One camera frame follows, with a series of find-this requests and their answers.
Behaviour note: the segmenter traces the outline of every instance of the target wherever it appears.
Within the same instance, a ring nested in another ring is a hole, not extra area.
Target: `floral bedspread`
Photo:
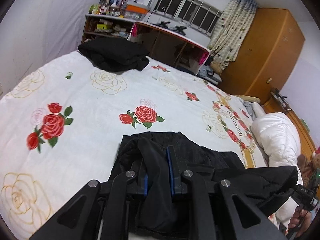
[[[0,214],[18,239],[89,180],[108,180],[123,135],[180,131],[247,168],[266,166],[239,98],[153,59],[114,74],[74,51],[23,79],[0,116]]]

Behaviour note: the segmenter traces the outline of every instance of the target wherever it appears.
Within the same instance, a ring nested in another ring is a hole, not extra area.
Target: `wooden wardrobe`
[[[231,95],[270,98],[270,89],[281,90],[302,50],[305,38],[285,9],[258,8],[234,62],[222,72],[218,85]]]

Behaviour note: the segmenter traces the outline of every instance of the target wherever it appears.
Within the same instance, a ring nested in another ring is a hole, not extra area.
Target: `finger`
[[[302,217],[305,217],[305,215],[308,213],[308,211],[306,211],[306,210],[304,210],[304,209],[302,209],[301,211],[300,211],[300,215],[302,216]]]
[[[296,224],[293,224],[293,223],[288,224],[288,228],[295,228],[295,227],[296,227]]]
[[[299,224],[299,219],[297,219],[297,218],[291,218],[291,219],[290,219],[290,223],[293,223],[293,224],[295,224],[295,225],[298,225],[298,224]]]
[[[301,228],[300,230],[298,231],[296,237],[299,237],[301,236],[305,231],[307,231],[307,229],[309,228],[311,224],[311,213],[310,212],[307,212],[306,216],[305,216],[305,219],[301,225]]]
[[[293,213],[292,217],[293,218],[298,218],[298,217],[300,217],[300,213],[299,212],[295,212],[295,213]]]

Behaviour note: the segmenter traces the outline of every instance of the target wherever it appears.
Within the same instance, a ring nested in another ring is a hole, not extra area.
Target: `pink fabric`
[[[133,25],[131,35],[132,35],[132,37],[136,37],[138,35],[138,27],[137,27],[136,23]]]
[[[209,56],[209,52],[207,52],[207,51],[204,52],[202,54],[200,60],[199,60],[199,65],[202,65],[205,62],[205,60],[207,59],[208,56]]]

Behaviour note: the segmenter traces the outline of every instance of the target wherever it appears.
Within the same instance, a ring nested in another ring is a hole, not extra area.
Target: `black jacket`
[[[188,203],[172,203],[166,148],[172,145],[176,157],[216,169],[212,180],[228,179],[244,192],[266,216],[273,214],[292,193],[298,179],[296,167],[245,169],[233,152],[200,147],[182,133],[145,132],[123,136],[109,180],[144,159],[148,173],[148,195],[137,206],[132,224],[163,236],[185,237],[188,231]]]
[[[149,51],[122,38],[99,38],[78,46],[78,50],[99,68],[119,72],[129,69],[144,69],[149,60]]]

